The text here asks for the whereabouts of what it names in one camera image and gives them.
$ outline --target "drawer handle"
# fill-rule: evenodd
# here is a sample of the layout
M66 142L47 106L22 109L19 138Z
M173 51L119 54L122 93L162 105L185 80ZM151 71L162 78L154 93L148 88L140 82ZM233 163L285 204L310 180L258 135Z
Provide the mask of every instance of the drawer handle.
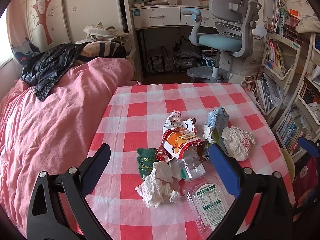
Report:
M159 15L159 16L150 16L150 18L164 18L164 15Z

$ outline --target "tree decal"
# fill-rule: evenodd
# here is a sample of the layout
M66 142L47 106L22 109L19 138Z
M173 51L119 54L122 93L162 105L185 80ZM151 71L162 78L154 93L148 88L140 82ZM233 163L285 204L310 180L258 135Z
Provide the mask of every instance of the tree decal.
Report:
M54 10L57 8L57 6L50 6L51 1L52 0L36 0L34 4L32 4L32 0L30 1L30 5L34 9L30 10L30 15L32 17L30 23L32 25L31 32L33 32L38 25L42 25L48 45L53 43L53 40L49 34L47 19L54 15Z

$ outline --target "blue chair seat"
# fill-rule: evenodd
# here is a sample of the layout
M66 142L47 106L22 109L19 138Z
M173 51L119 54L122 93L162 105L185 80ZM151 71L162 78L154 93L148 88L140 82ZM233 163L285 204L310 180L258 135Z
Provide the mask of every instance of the blue chair seat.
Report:
M219 34L198 33L198 43L210 48L238 52L242 47L242 40Z

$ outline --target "green plush toy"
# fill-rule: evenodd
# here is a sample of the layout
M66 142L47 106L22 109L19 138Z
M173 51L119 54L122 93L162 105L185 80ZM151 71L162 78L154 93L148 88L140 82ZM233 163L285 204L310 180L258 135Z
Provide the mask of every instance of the green plush toy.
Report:
M159 161L156 160L156 152L157 149L155 148L137 149L137 153L140 155L137 157L137 161L139 163L139 174L142 179L144 179L151 173L151 171L153 170L153 163Z

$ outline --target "window sill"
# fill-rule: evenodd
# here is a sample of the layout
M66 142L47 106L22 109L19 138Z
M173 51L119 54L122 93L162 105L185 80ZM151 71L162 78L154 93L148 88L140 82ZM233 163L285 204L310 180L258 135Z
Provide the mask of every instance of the window sill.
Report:
M12 60L12 56L8 56L7 58L3 59L0 61L0 69L2 69L2 67L4 67L5 64L7 64L10 60Z

